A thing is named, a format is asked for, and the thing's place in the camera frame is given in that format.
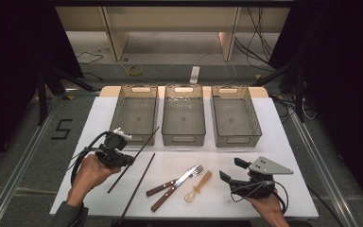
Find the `brown utensil handle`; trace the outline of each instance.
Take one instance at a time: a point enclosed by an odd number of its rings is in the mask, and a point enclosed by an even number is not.
[[[155,194],[155,193],[157,193],[159,191],[164,190],[165,188],[167,188],[167,187],[175,184],[176,181],[177,181],[177,179],[176,180],[173,180],[173,181],[170,181],[168,183],[164,183],[164,184],[162,184],[160,186],[157,186],[155,188],[152,188],[152,189],[148,190],[147,191],[147,196],[152,196],[153,194]]]
[[[167,198],[170,197],[170,195],[172,195],[172,193],[176,190],[176,187],[172,186],[169,188],[169,190],[167,190],[166,193],[164,193],[164,195],[157,201],[155,202],[155,204],[153,206],[151,206],[151,210],[153,212],[155,212],[156,210],[158,210],[158,208],[164,204],[164,202],[167,200]]]

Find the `knife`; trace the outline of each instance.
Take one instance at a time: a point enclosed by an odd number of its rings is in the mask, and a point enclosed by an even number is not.
[[[166,193],[164,193],[163,196],[161,196],[161,198],[155,202],[155,204],[153,204],[151,206],[151,210],[153,212],[155,212],[156,210],[158,210],[158,208],[167,200],[167,198],[169,198],[170,195],[172,195],[172,193],[176,190],[176,188],[178,188],[187,178],[188,176],[194,172],[194,170],[196,170],[196,168],[198,167],[199,165],[196,165],[196,166],[192,166],[191,168],[189,168],[187,170],[187,172],[185,172],[176,182],[175,184],[173,184],[173,186],[171,186],[169,188],[169,190],[167,190]]]

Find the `fork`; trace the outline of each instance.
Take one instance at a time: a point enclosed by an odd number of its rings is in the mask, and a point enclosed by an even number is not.
[[[197,177],[201,172],[202,170],[204,169],[204,167],[202,165],[199,165],[192,173],[190,173],[190,175],[188,175],[188,178],[195,178]],[[177,181],[178,179],[175,179],[173,181],[170,181],[168,183],[164,183],[160,186],[157,186],[155,188],[152,188],[150,190],[147,191],[147,196],[152,196],[153,194],[159,192],[159,191],[162,191],[164,190],[165,188],[175,184],[175,182]]]

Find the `gray translucent basket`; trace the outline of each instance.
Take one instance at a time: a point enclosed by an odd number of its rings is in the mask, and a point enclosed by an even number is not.
[[[156,129],[158,103],[157,85],[123,85],[110,130],[120,128],[131,135],[129,145],[142,146]],[[154,145],[154,138],[148,146]]]
[[[218,148],[256,146],[262,132],[247,86],[213,86],[211,104]]]
[[[165,86],[162,135],[165,146],[203,146],[205,115],[201,86]]]

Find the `wooden handle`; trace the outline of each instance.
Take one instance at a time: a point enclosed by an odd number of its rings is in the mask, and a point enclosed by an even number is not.
[[[148,190],[148,191],[147,191],[147,196],[148,196],[148,197],[149,197],[149,196],[152,196],[153,194],[155,194],[155,193],[157,193],[157,192],[159,192],[159,191],[164,190],[165,188],[167,188],[167,187],[169,187],[169,186],[171,186],[171,185],[175,184],[175,182],[176,182],[176,181],[177,181],[177,179],[176,179],[176,180],[173,180],[173,181],[170,181],[170,182],[168,182],[168,183],[164,183],[164,184],[162,184],[162,185],[160,185],[160,186],[157,186],[157,187],[155,187],[155,188],[152,188],[152,189]]]
[[[202,177],[201,181],[199,182],[199,185],[194,187],[194,190],[199,193],[199,190],[205,185],[206,182],[212,177],[212,172],[207,171],[205,175]]]
[[[164,193],[164,195],[157,201],[155,202],[155,204],[153,206],[151,206],[151,210],[153,212],[155,212],[156,210],[158,210],[158,208],[164,204],[164,202],[167,200],[167,198],[170,197],[170,195],[172,195],[172,193],[176,190],[176,187],[172,186],[171,188],[169,188],[169,190],[167,190],[166,193]]]

